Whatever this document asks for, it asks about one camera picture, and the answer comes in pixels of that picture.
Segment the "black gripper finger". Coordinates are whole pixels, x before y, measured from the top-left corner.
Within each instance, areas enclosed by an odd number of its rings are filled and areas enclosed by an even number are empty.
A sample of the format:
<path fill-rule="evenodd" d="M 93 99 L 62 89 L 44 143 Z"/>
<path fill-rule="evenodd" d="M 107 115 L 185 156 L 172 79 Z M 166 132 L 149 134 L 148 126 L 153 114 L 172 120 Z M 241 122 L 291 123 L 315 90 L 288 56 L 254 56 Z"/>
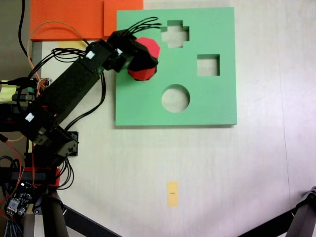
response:
<path fill-rule="evenodd" d="M 133 56 L 128 69 L 134 72 L 154 69 L 158 65 L 158 43 L 137 41 L 137 54 Z"/>

